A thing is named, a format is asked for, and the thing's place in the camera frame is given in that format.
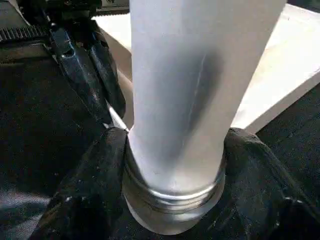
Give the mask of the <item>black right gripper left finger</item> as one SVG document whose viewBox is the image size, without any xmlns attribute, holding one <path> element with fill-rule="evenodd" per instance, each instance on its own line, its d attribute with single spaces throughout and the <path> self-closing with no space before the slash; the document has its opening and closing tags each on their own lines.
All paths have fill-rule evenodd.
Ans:
<svg viewBox="0 0 320 240">
<path fill-rule="evenodd" d="M 32 232 L 34 240 L 107 240 L 122 213 L 127 133 L 111 127 L 60 183 Z"/>
</svg>

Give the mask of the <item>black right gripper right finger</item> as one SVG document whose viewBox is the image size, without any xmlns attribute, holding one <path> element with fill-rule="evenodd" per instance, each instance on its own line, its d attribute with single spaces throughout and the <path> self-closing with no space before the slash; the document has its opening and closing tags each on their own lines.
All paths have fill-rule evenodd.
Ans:
<svg viewBox="0 0 320 240">
<path fill-rule="evenodd" d="M 225 141 L 228 215 L 233 240 L 318 240 L 320 211 L 256 135 L 229 129 Z"/>
</svg>

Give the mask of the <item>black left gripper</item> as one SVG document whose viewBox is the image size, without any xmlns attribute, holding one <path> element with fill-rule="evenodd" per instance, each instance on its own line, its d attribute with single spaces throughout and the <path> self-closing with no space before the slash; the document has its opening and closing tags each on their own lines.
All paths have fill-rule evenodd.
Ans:
<svg viewBox="0 0 320 240">
<path fill-rule="evenodd" d="M 106 100 L 121 118 L 126 112 L 126 100 L 114 58 L 93 18 L 129 12 L 127 0 L 2 0 L 0 48 L 7 50 L 43 43 L 58 29 L 66 30 L 85 47 L 91 46 L 90 57 L 83 49 L 71 48 L 58 54 L 58 63 L 94 119 L 110 124 L 111 115 Z"/>
</svg>

